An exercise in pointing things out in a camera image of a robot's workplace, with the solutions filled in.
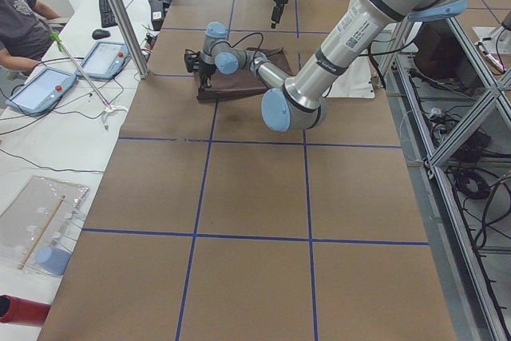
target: keyboard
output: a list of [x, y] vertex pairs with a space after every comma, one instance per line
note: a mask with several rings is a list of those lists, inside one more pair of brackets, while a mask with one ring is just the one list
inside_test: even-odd
[[115, 15], [108, 0], [99, 0], [99, 13], [101, 15], [101, 28], [113, 27], [117, 25]]

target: white table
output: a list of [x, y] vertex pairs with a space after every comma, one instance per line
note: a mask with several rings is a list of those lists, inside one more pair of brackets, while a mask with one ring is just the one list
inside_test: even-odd
[[[132, 0], [123, 0], [128, 5]], [[129, 5], [128, 14], [132, 21], [137, 40], [142, 42], [146, 27], [150, 26], [150, 9], [147, 0], [134, 0]], [[66, 47], [76, 57], [84, 57], [93, 46], [91, 33], [101, 28], [97, 0], [85, 0], [79, 7], [68, 25], [61, 32], [61, 39]], [[118, 27], [108, 28], [112, 36], [104, 41], [123, 42]], [[56, 45], [49, 49], [43, 60], [65, 56], [59, 52]], [[49, 66], [74, 72], [75, 68], [70, 61], [62, 63], [49, 63]], [[125, 87], [122, 95], [115, 100], [115, 104], [130, 106], [137, 90], [140, 78], [132, 62], [117, 76], [117, 81]], [[101, 92], [111, 100], [120, 91], [115, 82], [105, 85]], [[64, 97], [60, 105], [92, 92], [86, 81], [80, 80]], [[61, 112], [80, 111], [88, 116], [97, 116], [104, 109], [100, 99], [92, 94], [83, 97], [59, 109]], [[0, 116], [0, 133], [16, 129], [30, 123], [33, 117], [21, 117], [13, 120], [3, 120], [9, 117], [21, 116], [12, 109]], [[105, 130], [101, 120], [89, 120], [76, 113], [56, 114], [50, 113], [37, 123], [16, 133], [1, 135], [0, 148], [15, 155], [25, 157], [31, 161], [55, 169], [96, 169], [103, 171], [109, 162], [113, 147], [117, 141], [119, 128], [126, 117], [125, 112], [109, 115], [107, 122], [109, 130]], [[10, 202], [15, 199], [22, 188], [32, 176], [47, 176], [58, 180], [83, 184], [90, 187], [90, 193], [81, 211], [87, 213], [102, 175], [93, 173], [53, 172], [37, 169], [36, 167], [13, 157], [0, 153], [0, 214], [5, 211]], [[39, 302], [51, 303], [60, 279], [22, 272], [14, 267], [7, 267], [0, 263], [0, 281], [2, 290], [0, 294], [16, 295]], [[38, 337], [38, 327], [24, 327], [10, 324], [0, 324], [0, 339], [32, 341]]]

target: black mouse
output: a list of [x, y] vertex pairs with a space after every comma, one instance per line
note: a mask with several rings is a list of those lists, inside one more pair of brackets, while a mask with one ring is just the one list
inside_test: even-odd
[[94, 40], [107, 38], [108, 36], [110, 36], [110, 32], [107, 30], [99, 30], [98, 29], [98, 30], [93, 31], [93, 39]]

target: blue cup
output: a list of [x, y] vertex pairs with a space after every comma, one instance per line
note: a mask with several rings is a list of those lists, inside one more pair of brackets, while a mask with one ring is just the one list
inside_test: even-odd
[[64, 249], [44, 247], [35, 255], [35, 261], [44, 270], [56, 276], [63, 276], [71, 253]]

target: red cup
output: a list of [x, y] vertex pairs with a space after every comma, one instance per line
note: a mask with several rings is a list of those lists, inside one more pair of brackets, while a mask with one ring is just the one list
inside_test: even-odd
[[0, 295], [0, 323], [42, 327], [50, 307], [47, 303], [36, 303], [12, 295]]

